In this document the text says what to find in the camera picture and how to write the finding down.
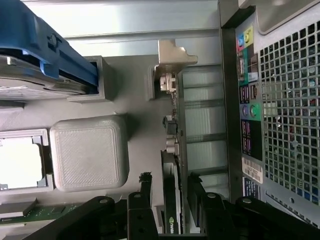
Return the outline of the grey printed parts rack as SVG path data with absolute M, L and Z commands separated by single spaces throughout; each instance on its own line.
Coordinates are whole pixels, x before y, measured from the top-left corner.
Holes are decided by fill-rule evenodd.
M 97 93 L 65 95 L 35 88 L 0 89 L 0 139 L 31 137 L 40 147 L 43 179 L 37 187 L 0 190 L 0 219 L 106 196 L 116 202 L 141 189 L 152 175 L 150 207 L 164 233 L 161 152 L 163 118 L 171 101 L 159 93 L 155 55 L 91 56 Z M 55 220 L 0 225 L 0 240 L 24 240 Z

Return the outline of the green ram stick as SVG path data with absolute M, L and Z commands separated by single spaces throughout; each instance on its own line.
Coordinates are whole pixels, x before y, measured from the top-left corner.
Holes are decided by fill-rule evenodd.
M 56 220 L 81 205 L 82 203 L 63 205 L 37 205 L 24 216 L 0 218 L 0 226 Z

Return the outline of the silver cpu chip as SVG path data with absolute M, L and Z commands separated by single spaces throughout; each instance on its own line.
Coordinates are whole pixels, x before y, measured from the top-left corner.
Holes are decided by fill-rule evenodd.
M 34 188 L 43 177 L 40 146 L 31 137 L 0 138 L 0 190 Z

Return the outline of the grey pc case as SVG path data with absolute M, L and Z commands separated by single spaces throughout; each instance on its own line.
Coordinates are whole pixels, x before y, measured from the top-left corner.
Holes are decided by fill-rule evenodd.
M 221 0 L 230 198 L 320 229 L 320 0 Z

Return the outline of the hard disk with blue caddy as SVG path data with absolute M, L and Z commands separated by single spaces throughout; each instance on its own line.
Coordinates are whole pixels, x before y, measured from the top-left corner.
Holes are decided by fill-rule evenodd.
M 97 65 L 21 0 L 0 0 L 0 89 L 72 95 L 98 92 Z

